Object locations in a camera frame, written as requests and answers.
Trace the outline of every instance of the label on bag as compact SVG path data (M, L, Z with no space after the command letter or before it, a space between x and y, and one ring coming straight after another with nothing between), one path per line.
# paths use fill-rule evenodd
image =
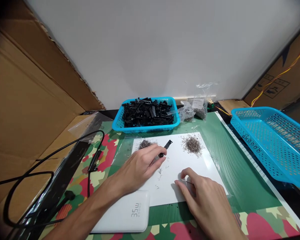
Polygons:
M196 98L192 102L192 108L202 109L204 103L204 99Z

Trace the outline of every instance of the blue plastic basket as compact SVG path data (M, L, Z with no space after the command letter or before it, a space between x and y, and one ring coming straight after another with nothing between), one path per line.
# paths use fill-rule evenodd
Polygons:
M300 124L270 107L231 113L231 124L270 175L300 187Z
M152 101L157 100L158 102L160 101L167 101L168 105L172 104L172 108L170 108L170 110L176 110L177 111L177 105L176 105L176 101L174 100L174 98L172 97L160 97L160 98L151 98ZM122 104L124 103L130 103L130 101L134 101L135 99L128 99L126 101L124 101ZM116 118L114 119L113 123L112 123L112 128L115 131L121 131L124 133L136 133L136 132L152 132L152 131L170 131L172 130L174 127L178 126L180 123L180 117L178 112L174 113L174 118L173 118L173 124L170 125L159 125L159 126L146 126L146 127L131 127L131 128L125 128L124 127L124 121L122 119L123 116L123 112L124 112L124 108L121 106L119 108L119 111L116 115Z

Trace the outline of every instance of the tweezers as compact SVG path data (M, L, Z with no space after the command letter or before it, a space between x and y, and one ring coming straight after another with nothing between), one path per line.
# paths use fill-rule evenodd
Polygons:
M191 182L188 182L188 181L186 181L186 180L184 180L184 179L180 179L181 181L184 181L184 182L186 182L186 183L190 183L190 184L192 184L193 186L194 186L194 184L193 183L191 183Z

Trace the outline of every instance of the orange wire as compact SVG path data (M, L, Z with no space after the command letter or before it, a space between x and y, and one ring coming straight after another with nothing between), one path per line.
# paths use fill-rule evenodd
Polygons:
M220 111L222 111L222 112L224 112L225 114L227 114L228 116L232 116L231 114L229 114L229 113L223 111L221 108L217 107L216 105L214 105L214 106L215 106L216 108L218 108Z
M262 91L260 92L260 94L252 100L251 102L251 107L253 107L253 105L256 103L256 101L259 99L259 97L261 97L261 95L263 94L264 90L271 85L275 80L277 80L279 77L281 77L283 74L285 74L286 72L288 72L299 60L300 58L300 54L297 56L297 58L291 63L291 65L287 68L287 70L285 70L284 72L280 73L278 76L276 76L273 80L271 80L268 84L264 85Z

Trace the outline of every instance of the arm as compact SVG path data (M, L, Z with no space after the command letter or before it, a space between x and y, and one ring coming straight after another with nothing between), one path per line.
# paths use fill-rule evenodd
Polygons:
M108 177L91 197L59 223L45 239L86 239L109 207L122 196L140 188L161 166L165 157L150 165L159 153L166 155L167 150L157 144L134 152L114 175Z
M199 176L191 168L181 172L181 178L187 175L194 184L191 191L195 196L182 182L176 180L175 183L201 229L213 240L247 239L234 218L223 187L210 178Z

